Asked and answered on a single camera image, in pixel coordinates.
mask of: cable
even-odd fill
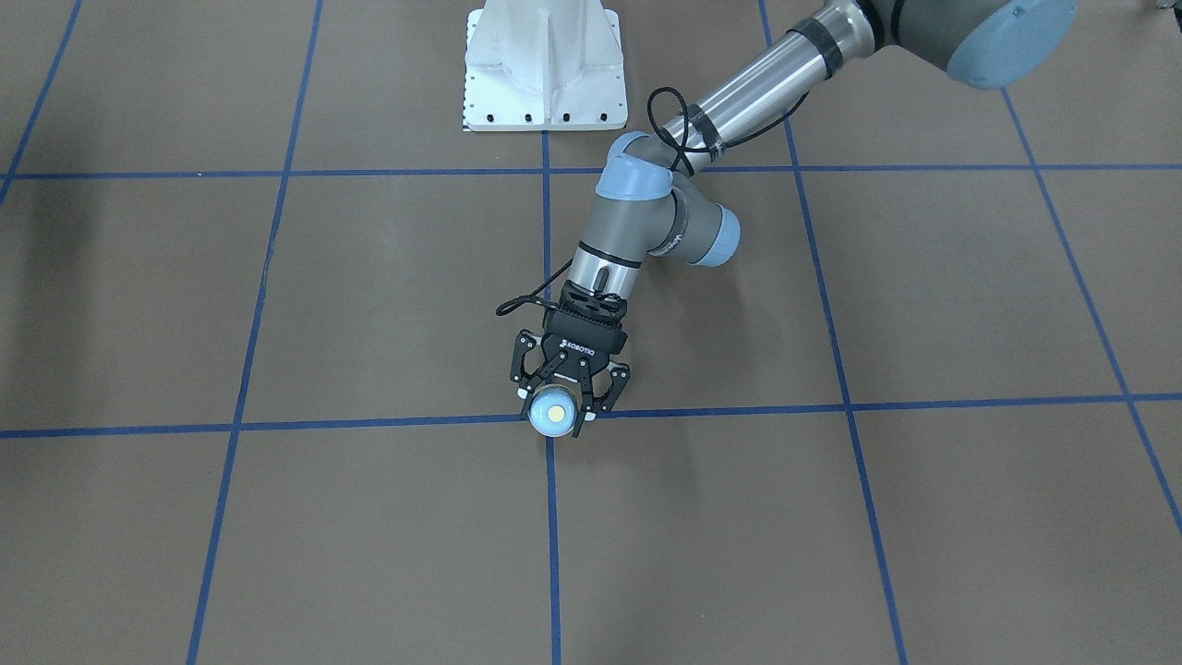
[[[673,94],[674,97],[676,97],[677,98],[677,104],[681,106],[681,125],[682,125],[682,129],[681,129],[681,143],[677,143],[674,139],[673,135],[669,133],[669,130],[667,130],[665,128],[663,128],[663,126],[661,126],[661,125],[657,124],[656,115],[652,112],[652,102],[657,97],[660,97],[661,94],[664,94],[664,93],[669,93],[669,94]],[[748,141],[751,141],[753,138],[756,138],[759,136],[762,136],[764,133],[767,133],[772,129],[779,126],[780,123],[782,123],[784,120],[788,119],[788,117],[791,117],[792,113],[797,112],[797,109],[799,109],[800,104],[804,104],[805,99],[807,99],[807,98],[808,98],[808,92],[805,92],[804,94],[800,96],[799,99],[797,99],[797,103],[793,104],[792,107],[788,109],[787,112],[785,112],[782,116],[780,116],[779,118],[777,118],[775,120],[773,120],[768,125],[764,126],[762,129],[759,129],[758,131],[748,133],[747,136],[743,136],[742,138],[736,138],[735,141],[727,141],[727,142],[725,142],[722,144],[722,146],[725,149],[729,149],[729,148],[734,148],[736,145],[742,145],[743,143],[746,143],[746,142],[748,142]],[[686,164],[686,172],[688,172],[689,175],[694,175],[694,167],[689,163],[689,154],[693,154],[693,152],[709,152],[710,149],[709,148],[690,148],[689,144],[688,144],[689,143],[689,104],[686,103],[686,97],[683,97],[682,93],[676,87],[671,87],[671,86],[668,86],[668,85],[662,86],[662,87],[657,87],[656,90],[652,91],[652,93],[649,94],[649,102],[647,104],[647,110],[648,110],[648,113],[649,113],[649,124],[652,125],[652,132],[657,136],[657,138],[661,139],[662,143],[664,143],[665,145],[669,145],[670,148],[673,148],[677,152],[676,158],[674,158],[673,163],[669,164],[669,170],[677,170],[677,164],[678,163],[684,163]]]
[[[501,305],[496,307],[496,315],[507,315],[509,313],[513,313],[514,309],[517,309],[519,306],[526,302],[539,305],[543,308],[558,308],[557,302],[552,302],[550,300],[539,298],[538,293],[543,292],[543,289],[545,289],[546,286],[550,286],[556,279],[558,279],[559,274],[566,272],[566,268],[571,267],[572,262],[574,262],[574,259],[566,261],[566,263],[564,263],[563,267],[558,268],[558,272],[551,274],[550,278],[543,281],[540,286],[534,288],[532,293],[518,295],[513,299],[505,300],[504,302],[501,302]]]

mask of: logo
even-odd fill
[[[595,358],[595,350],[589,350],[582,345],[576,345],[570,340],[563,340],[561,345],[558,345],[559,350],[571,350],[572,352],[579,352],[583,356]]]

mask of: white base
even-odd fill
[[[489,0],[483,9],[468,15],[466,131],[624,126],[628,94],[616,12],[604,9],[598,0],[552,2],[558,7],[553,11],[520,12],[504,4],[493,5],[494,0]],[[567,7],[577,5],[583,11]],[[577,21],[583,25],[569,25]],[[564,44],[564,38],[573,35],[582,35],[583,44]]]

